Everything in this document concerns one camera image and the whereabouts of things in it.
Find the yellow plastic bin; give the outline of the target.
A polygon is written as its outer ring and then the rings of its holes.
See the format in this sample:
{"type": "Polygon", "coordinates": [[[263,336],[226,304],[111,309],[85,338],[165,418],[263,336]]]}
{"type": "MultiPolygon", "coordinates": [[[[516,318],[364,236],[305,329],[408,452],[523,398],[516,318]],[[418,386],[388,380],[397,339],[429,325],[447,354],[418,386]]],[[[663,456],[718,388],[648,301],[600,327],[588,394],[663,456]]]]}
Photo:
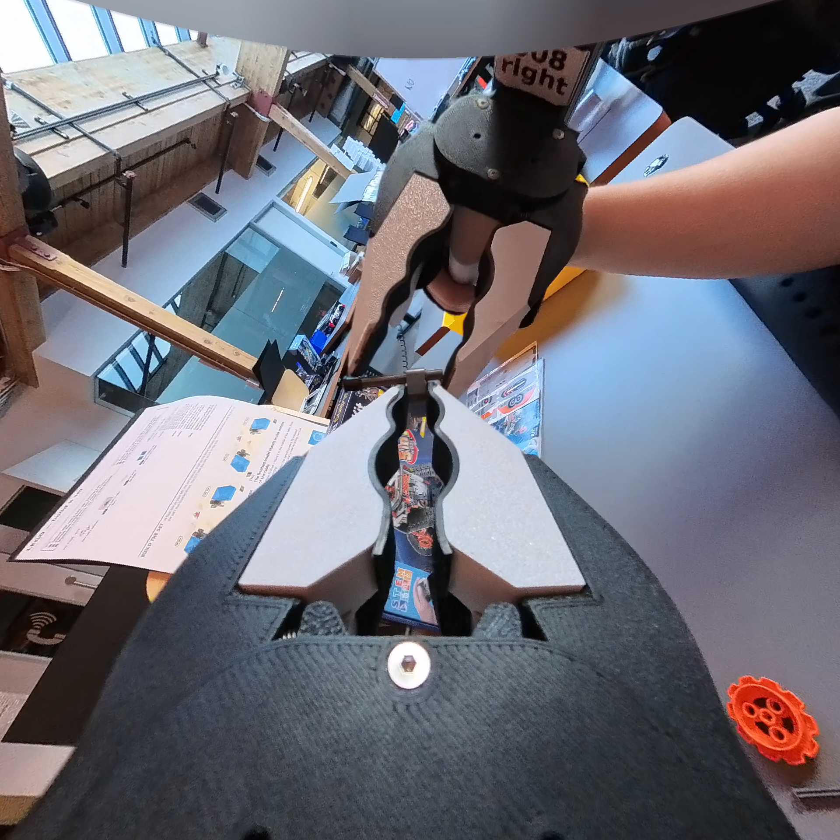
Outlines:
{"type": "MultiPolygon", "coordinates": [[[[573,279],[583,272],[584,270],[582,268],[574,266],[563,268],[546,290],[544,300],[547,300],[557,291],[571,283],[573,279]]],[[[424,303],[421,318],[417,324],[416,355],[425,355],[450,333],[462,335],[465,317],[466,315],[464,313],[452,314],[440,310],[432,301],[424,303]]]]}

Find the white printed sheet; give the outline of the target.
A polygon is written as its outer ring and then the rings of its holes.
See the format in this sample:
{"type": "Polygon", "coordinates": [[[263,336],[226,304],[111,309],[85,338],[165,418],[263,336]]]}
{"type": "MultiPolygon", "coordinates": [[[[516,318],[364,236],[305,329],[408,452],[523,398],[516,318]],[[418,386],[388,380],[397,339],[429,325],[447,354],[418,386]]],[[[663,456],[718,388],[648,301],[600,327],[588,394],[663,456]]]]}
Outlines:
{"type": "Polygon", "coordinates": [[[325,418],[223,396],[146,408],[10,560],[172,573],[328,429],[325,418]]]}

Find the grey desk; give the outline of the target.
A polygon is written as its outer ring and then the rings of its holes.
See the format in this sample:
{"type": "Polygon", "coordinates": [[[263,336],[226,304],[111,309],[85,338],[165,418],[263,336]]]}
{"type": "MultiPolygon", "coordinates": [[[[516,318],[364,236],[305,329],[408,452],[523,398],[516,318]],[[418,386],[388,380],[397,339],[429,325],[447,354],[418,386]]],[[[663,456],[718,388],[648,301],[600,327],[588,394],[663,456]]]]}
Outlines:
{"type": "Polygon", "coordinates": [[[725,280],[587,271],[488,369],[535,342],[542,459],[656,573],[717,691],[767,676],[820,728],[794,768],[742,745],[804,838],[838,838],[838,419],[725,280]]]}

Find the orange toothed sprocket wheel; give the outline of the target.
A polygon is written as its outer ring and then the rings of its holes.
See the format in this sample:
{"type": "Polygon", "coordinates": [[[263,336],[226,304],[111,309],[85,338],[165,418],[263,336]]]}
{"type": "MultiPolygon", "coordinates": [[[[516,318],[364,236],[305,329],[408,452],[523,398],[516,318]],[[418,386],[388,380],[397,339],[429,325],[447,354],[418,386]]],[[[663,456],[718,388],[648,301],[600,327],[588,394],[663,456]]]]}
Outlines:
{"type": "Polygon", "coordinates": [[[820,751],[816,720],[804,701],[768,677],[730,684],[727,712],[739,736],[767,760],[801,766],[820,751]]]}

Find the black perforated chair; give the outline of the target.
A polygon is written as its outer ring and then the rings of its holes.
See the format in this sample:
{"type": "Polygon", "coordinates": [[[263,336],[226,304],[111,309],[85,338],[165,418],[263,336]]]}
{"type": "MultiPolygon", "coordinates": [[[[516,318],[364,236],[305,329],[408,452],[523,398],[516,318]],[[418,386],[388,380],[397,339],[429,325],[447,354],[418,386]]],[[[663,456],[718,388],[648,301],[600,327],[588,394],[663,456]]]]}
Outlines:
{"type": "Polygon", "coordinates": [[[839,266],[730,282],[838,416],[839,266]]]}

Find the grey beam axle assembly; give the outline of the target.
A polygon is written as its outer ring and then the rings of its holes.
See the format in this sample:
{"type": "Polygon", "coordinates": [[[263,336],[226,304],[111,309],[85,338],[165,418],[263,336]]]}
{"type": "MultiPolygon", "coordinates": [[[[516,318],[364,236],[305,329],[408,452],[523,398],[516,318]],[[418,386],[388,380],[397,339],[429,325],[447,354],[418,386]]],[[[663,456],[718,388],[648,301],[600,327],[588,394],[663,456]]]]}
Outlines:
{"type": "Polygon", "coordinates": [[[442,381],[444,375],[442,370],[411,369],[399,374],[344,376],[339,382],[341,394],[333,408],[332,421],[335,425],[339,425],[350,420],[358,411],[368,406],[367,404],[357,406],[357,399],[351,397],[351,393],[369,390],[385,392],[390,387],[402,386],[408,396],[409,405],[416,406],[406,409],[406,420],[412,417],[430,417],[432,419],[430,426],[435,429],[435,424],[440,417],[440,409],[438,406],[431,409],[427,407],[428,384],[442,381]]]}

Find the brown-edged neighbouring desk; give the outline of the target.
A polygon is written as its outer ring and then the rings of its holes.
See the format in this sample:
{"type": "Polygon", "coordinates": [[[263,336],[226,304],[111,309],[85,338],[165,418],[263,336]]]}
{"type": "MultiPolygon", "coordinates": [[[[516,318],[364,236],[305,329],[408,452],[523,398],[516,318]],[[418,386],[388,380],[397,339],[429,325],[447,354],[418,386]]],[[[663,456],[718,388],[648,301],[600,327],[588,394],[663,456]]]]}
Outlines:
{"type": "Polygon", "coordinates": [[[663,108],[602,59],[570,118],[590,186],[609,183],[671,124],[663,108]]]}

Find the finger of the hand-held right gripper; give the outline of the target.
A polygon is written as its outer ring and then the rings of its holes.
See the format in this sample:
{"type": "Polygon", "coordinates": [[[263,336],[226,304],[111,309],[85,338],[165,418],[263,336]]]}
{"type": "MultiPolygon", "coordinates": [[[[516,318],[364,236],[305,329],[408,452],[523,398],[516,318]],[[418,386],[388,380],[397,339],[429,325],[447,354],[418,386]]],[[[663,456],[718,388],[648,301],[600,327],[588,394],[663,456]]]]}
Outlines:
{"type": "Polygon", "coordinates": [[[531,222],[501,227],[490,244],[489,290],[478,300],[472,329],[451,359],[446,390],[463,396],[515,333],[530,310],[529,298],[551,232],[531,222]]]}
{"type": "Polygon", "coordinates": [[[451,215],[439,185],[412,175],[367,245],[345,375],[362,375],[400,307],[443,268],[451,215]]]}

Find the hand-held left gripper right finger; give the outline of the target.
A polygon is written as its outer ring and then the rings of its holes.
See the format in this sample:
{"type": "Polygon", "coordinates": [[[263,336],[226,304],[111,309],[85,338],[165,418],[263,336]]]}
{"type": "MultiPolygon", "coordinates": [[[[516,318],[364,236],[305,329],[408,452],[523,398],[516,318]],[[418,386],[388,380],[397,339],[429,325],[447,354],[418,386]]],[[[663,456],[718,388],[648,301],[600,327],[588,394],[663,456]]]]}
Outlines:
{"type": "Polygon", "coordinates": [[[439,631],[468,632],[488,606],[577,595],[585,578],[521,450],[441,385],[428,387],[439,631]]]}

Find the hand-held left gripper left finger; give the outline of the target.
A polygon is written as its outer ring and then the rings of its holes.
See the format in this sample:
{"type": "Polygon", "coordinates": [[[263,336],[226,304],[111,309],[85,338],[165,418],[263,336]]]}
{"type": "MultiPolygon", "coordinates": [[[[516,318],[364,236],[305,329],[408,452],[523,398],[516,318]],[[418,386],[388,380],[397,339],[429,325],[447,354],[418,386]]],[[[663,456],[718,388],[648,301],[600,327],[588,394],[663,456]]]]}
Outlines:
{"type": "Polygon", "coordinates": [[[309,450],[238,580],[242,592],[330,602],[349,621],[377,593],[373,558],[392,514],[375,462],[404,395],[390,388],[309,450]]]}

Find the person's right forearm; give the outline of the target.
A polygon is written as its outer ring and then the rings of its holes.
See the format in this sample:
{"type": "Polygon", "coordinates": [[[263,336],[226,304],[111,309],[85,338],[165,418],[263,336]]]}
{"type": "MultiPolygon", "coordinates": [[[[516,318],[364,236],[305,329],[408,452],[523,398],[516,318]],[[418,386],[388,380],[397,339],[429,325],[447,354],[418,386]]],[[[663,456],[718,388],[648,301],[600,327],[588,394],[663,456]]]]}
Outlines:
{"type": "Polygon", "coordinates": [[[572,266],[731,279],[839,262],[839,109],[709,161],[592,188],[572,266]]]}

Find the blue toy robot box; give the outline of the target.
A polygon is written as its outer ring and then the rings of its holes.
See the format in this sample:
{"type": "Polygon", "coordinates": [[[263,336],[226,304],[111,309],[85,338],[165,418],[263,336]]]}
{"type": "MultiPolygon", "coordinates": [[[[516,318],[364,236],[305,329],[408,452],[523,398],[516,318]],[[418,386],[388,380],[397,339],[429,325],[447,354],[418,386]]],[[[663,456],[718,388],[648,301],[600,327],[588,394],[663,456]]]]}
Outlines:
{"type": "Polygon", "coordinates": [[[444,482],[434,467],[435,435],[427,394],[406,385],[387,407],[384,435],[373,448],[370,476],[386,504],[382,551],[373,556],[376,591],[354,615],[362,636],[459,635],[469,628],[466,608],[450,593],[436,506],[444,482]]]}

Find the silver laptop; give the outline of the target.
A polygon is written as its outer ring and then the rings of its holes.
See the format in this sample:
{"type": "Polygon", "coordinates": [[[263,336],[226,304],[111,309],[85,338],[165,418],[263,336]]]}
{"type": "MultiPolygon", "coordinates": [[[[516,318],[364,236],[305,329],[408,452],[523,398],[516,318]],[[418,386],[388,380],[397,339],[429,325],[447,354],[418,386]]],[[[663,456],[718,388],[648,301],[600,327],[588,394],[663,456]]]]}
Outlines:
{"type": "Polygon", "coordinates": [[[733,146],[698,121],[685,117],[672,123],[618,172],[609,186],[648,181],[714,159],[733,146]]]}

